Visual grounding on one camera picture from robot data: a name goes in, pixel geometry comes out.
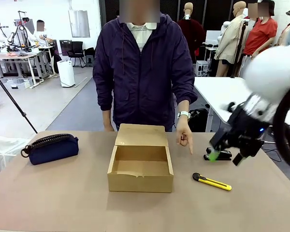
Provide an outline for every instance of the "dark red sweater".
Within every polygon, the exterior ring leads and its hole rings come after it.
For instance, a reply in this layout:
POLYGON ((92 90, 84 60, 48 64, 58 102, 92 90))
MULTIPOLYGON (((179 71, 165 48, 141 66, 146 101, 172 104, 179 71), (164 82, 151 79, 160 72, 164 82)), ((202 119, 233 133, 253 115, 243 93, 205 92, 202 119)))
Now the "dark red sweater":
POLYGON ((195 63, 195 50, 197 50, 205 41, 206 33, 202 25, 194 19, 182 19, 178 22, 182 32, 187 40, 191 59, 195 63))

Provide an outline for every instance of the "shirt collar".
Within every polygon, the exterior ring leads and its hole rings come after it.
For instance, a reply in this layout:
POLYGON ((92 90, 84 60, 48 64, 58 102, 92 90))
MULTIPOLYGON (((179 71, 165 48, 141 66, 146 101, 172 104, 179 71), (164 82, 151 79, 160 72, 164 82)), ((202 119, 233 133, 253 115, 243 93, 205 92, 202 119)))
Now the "shirt collar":
MULTIPOLYGON (((129 28, 129 30, 132 30, 134 27, 138 26, 134 25, 133 23, 127 23, 127 27, 129 28)), ((143 27, 146 27, 147 29, 150 30, 155 30, 157 29, 157 23, 145 23, 143 27)))

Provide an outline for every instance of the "box lid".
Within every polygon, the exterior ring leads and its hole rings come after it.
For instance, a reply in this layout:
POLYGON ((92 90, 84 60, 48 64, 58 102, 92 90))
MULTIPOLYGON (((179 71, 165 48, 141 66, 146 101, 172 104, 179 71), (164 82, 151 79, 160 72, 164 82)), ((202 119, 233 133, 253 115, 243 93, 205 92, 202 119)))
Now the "box lid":
POLYGON ((164 126, 120 124, 117 146, 168 146, 164 126))

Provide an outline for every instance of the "open cardboard box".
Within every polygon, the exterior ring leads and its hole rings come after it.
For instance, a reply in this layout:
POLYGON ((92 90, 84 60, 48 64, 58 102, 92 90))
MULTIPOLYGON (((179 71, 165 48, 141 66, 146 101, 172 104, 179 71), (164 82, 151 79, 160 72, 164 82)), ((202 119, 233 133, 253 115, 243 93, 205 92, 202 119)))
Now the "open cardboard box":
POLYGON ((164 127, 121 124, 107 177, 110 191, 172 192, 173 168, 164 127))

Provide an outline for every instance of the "beige coat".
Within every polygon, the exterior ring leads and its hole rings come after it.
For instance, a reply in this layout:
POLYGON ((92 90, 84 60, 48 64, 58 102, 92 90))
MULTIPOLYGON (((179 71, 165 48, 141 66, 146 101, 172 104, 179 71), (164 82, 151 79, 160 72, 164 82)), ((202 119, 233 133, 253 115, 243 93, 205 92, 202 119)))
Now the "beige coat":
POLYGON ((289 33, 290 33, 290 25, 287 26, 286 29, 284 29, 283 32, 281 33, 281 35, 277 41, 277 45, 286 46, 289 33))
POLYGON ((233 19, 222 35, 215 59, 226 59, 229 63, 234 64, 236 48, 238 46, 240 35, 242 33, 242 19, 245 16, 241 14, 233 19))

